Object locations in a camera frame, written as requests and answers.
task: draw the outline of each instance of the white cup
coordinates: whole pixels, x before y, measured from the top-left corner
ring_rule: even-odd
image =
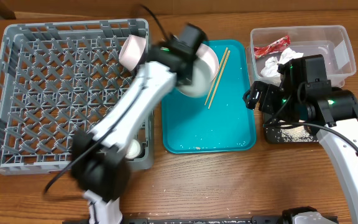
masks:
[[[129,35],[119,52],[118,61],[129,71],[136,68],[146,48],[146,39],[136,35]]]

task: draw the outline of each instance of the red wrapper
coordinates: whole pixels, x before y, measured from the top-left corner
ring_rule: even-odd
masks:
[[[266,47],[254,47],[255,59],[258,59],[267,54],[281,52],[285,50],[290,44],[290,36],[286,35],[285,37],[276,40],[275,42],[269,44]]]

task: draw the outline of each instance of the plastic bin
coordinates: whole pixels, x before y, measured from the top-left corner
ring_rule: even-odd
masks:
[[[273,56],[280,58],[281,52],[255,59],[254,47],[264,47],[285,35],[290,36],[290,48],[295,52],[304,53],[303,56],[323,55],[327,76],[332,86],[342,87],[345,78],[355,74],[356,62],[352,45],[343,26],[258,28],[251,31],[250,46],[246,49],[251,84],[254,81],[280,84],[280,77],[262,77],[260,71],[265,67],[268,58]]]
[[[129,34],[148,43],[147,21],[14,24],[5,29],[0,174],[47,174],[70,162],[74,132],[89,130],[109,113],[135,78],[118,62]],[[153,128],[151,114],[134,136],[144,149],[129,161],[134,170],[154,163]]]

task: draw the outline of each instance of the gray dish rack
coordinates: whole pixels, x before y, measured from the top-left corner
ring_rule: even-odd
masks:
[[[109,113],[135,72],[118,62],[130,34],[145,37],[143,19],[14,24],[0,50],[0,173],[45,174],[70,162],[75,130]],[[137,136],[144,154],[132,169],[154,163],[153,115]]]

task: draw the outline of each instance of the wood surface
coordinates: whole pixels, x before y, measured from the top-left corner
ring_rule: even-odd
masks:
[[[174,34],[191,22],[211,40],[236,39],[244,47],[249,44],[251,30],[257,27],[343,25],[357,64],[357,73],[346,79],[345,88],[358,99],[358,11],[161,16],[160,20]],[[0,46],[9,24],[51,21],[56,19],[0,21]],[[158,27],[151,20],[149,24],[153,40],[160,40]],[[318,144],[268,144],[257,111],[255,120],[258,140],[246,152],[174,155],[162,144],[158,106],[155,164],[132,176],[121,198],[124,215],[151,219],[251,217],[278,215],[284,209],[310,205],[323,215],[337,215],[341,223],[349,224],[349,209],[324,149]],[[85,200],[51,202],[42,198],[41,191],[51,178],[52,175],[0,175],[0,223],[60,223],[86,218]],[[51,194],[80,196],[81,191],[65,175],[51,188]]]
[[[0,6],[12,12],[128,16],[133,5],[139,2],[159,15],[358,9],[358,1],[355,0],[0,0]]]

